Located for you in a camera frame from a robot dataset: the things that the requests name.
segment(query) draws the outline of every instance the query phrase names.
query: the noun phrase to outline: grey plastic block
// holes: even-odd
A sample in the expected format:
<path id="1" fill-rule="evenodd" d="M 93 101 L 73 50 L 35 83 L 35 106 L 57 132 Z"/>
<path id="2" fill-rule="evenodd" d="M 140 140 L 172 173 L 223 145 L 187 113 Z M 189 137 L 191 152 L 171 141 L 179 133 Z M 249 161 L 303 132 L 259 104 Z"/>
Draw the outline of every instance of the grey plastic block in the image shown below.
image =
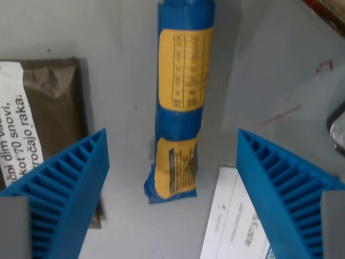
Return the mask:
<path id="1" fill-rule="evenodd" d="M 0 258 L 31 258 L 30 207 L 26 197 L 0 197 Z"/>
<path id="2" fill-rule="evenodd" d="M 323 258 L 343 259 L 345 255 L 345 191 L 323 192 L 321 225 Z"/>

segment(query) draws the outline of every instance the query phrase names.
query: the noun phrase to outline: ribbed blue plastic part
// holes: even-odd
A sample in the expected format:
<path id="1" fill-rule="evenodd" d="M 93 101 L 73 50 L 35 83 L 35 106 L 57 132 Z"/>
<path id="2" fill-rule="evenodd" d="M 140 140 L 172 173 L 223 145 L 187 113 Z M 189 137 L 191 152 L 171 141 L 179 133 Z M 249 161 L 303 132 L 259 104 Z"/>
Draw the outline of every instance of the ribbed blue plastic part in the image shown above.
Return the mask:
<path id="1" fill-rule="evenodd" d="M 0 196 L 26 196 L 33 259 L 77 259 L 109 170 L 106 130 L 48 159 Z"/>
<path id="2" fill-rule="evenodd" d="M 345 185 L 243 130 L 238 133 L 237 169 L 276 258 L 322 258 L 321 194 Z"/>

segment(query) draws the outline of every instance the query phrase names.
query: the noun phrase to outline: white paper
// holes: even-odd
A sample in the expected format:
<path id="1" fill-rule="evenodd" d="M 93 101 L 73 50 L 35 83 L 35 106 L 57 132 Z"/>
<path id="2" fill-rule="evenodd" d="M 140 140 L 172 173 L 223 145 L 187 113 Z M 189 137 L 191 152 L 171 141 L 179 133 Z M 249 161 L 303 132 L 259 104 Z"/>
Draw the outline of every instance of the white paper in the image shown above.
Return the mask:
<path id="1" fill-rule="evenodd" d="M 18 62 L 0 62 L 0 168 L 6 186 L 43 162 Z"/>
<path id="2" fill-rule="evenodd" d="M 201 259 L 274 258 L 264 229 L 236 168 L 222 167 Z"/>

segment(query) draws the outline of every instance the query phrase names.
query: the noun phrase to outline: cylindrical package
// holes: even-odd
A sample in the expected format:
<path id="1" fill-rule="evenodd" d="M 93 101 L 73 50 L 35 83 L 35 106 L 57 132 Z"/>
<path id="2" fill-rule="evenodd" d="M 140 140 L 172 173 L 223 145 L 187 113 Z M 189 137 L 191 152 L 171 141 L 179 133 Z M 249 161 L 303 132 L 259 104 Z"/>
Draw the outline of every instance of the cylindrical package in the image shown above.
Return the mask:
<path id="1" fill-rule="evenodd" d="M 196 196 L 192 157 L 210 61 L 213 0 L 158 4 L 155 159 L 144 185 L 150 203 Z"/>

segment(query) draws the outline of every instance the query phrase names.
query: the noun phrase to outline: yellow label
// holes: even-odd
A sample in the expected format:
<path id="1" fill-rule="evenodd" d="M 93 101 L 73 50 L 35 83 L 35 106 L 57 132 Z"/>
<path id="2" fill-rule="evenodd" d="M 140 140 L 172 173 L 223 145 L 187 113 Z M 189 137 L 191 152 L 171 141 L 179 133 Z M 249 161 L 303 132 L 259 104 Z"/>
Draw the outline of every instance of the yellow label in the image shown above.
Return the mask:
<path id="1" fill-rule="evenodd" d="M 155 187 L 160 197 L 167 199 L 196 187 L 192 164 L 196 141 L 197 138 L 177 142 L 161 138 L 158 141 Z"/>
<path id="2" fill-rule="evenodd" d="M 163 108 L 191 111 L 204 105 L 213 29 L 165 29 L 159 46 L 159 99 Z"/>

